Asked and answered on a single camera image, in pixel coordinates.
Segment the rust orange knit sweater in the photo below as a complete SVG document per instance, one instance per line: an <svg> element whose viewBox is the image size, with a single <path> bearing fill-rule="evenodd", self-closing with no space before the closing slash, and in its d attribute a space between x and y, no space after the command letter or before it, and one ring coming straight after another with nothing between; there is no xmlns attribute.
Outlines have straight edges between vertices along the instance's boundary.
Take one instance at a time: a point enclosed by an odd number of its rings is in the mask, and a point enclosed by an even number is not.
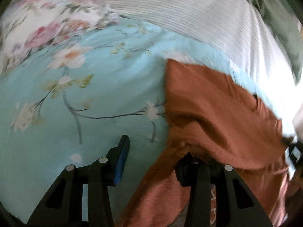
<svg viewBox="0 0 303 227"><path fill-rule="evenodd" d="M166 148L142 179L119 226L168 226L177 219L190 190L179 184L174 166L187 153L234 167L273 226L280 226L289 185L281 120L229 75L206 66L169 59L165 95Z"/></svg>

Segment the light blue floral bedsheet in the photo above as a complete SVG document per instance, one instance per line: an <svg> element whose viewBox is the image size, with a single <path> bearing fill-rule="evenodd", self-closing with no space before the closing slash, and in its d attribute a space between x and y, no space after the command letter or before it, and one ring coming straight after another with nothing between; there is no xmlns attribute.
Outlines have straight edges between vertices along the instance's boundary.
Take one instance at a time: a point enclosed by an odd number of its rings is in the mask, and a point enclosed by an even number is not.
<svg viewBox="0 0 303 227"><path fill-rule="evenodd" d="M27 222L65 166L105 156L122 135L130 150L109 189L114 219L164 150L165 66L177 53L231 75L263 97L222 51L131 19L33 52L1 80L1 202Z"/></svg>

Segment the green blanket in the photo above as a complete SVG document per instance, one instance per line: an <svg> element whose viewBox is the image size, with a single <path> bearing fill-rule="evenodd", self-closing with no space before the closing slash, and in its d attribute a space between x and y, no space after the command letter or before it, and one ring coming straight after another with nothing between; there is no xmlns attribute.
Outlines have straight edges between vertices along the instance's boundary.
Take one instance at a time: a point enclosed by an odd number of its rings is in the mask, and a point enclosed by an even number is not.
<svg viewBox="0 0 303 227"><path fill-rule="evenodd" d="M260 13L291 64L295 84L302 74L302 38L287 0L247 0Z"/></svg>

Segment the white striped duvet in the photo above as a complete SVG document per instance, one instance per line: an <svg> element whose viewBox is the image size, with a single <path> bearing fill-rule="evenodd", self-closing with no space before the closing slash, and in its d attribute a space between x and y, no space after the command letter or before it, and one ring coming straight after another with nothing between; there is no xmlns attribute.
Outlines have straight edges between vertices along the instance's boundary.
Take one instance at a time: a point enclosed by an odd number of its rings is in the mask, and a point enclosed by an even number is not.
<svg viewBox="0 0 303 227"><path fill-rule="evenodd" d="M223 51L260 87L283 121L299 132L302 89L282 43L248 0L106 0L112 9L192 37Z"/></svg>

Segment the white floral pillow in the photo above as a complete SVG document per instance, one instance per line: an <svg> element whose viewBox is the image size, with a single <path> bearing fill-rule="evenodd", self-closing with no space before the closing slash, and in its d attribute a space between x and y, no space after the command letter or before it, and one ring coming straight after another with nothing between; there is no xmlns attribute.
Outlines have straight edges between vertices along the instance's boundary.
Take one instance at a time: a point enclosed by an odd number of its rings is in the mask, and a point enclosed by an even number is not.
<svg viewBox="0 0 303 227"><path fill-rule="evenodd" d="M35 51L118 22L105 0L12 0L1 16L1 75Z"/></svg>

